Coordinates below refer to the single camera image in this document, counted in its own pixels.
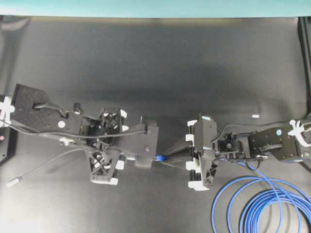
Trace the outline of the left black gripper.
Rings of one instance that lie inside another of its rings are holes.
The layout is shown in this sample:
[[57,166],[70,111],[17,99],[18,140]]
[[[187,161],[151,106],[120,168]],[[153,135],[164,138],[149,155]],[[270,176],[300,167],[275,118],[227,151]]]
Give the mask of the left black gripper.
[[[117,172],[124,169],[125,157],[127,161],[133,161],[135,167],[151,168],[152,158],[156,156],[159,130],[155,119],[142,116],[138,125],[124,129],[127,113],[120,108],[104,108],[97,117],[82,110],[79,113],[86,122],[81,126],[83,138],[80,140],[87,146],[86,159],[91,182],[117,185]],[[112,136],[122,132],[125,136]],[[121,150],[116,148],[115,141]]]

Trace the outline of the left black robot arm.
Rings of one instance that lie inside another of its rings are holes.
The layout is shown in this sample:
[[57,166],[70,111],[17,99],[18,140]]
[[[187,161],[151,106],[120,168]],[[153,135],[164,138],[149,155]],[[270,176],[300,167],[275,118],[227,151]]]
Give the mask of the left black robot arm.
[[127,113],[120,108],[103,108],[88,115],[79,103],[65,111],[51,103],[40,89],[17,84],[12,97],[0,99],[0,125],[18,132],[53,139],[86,154],[90,180],[116,185],[117,172],[132,160],[138,168],[150,168],[156,157],[158,126],[141,117],[139,124],[125,125]]

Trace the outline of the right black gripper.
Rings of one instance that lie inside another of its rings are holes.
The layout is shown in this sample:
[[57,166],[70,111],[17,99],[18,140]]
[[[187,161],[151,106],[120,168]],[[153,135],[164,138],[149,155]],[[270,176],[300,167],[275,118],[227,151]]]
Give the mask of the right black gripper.
[[190,148],[191,160],[168,159],[163,165],[189,171],[188,187],[195,191],[210,190],[217,171],[216,146],[212,141],[217,136],[217,123],[211,116],[200,114],[188,121],[190,133],[177,140],[162,155],[172,156]]

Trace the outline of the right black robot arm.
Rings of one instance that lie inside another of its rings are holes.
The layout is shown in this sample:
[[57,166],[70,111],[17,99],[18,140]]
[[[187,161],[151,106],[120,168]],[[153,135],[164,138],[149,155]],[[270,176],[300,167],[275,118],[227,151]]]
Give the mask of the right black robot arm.
[[195,191],[212,188],[220,161],[249,166],[272,155],[280,162],[302,163],[311,157],[311,121],[289,120],[263,124],[261,131],[230,133],[220,131],[211,116],[200,115],[187,122],[188,133],[156,160],[173,163],[185,161],[190,179],[188,187]]

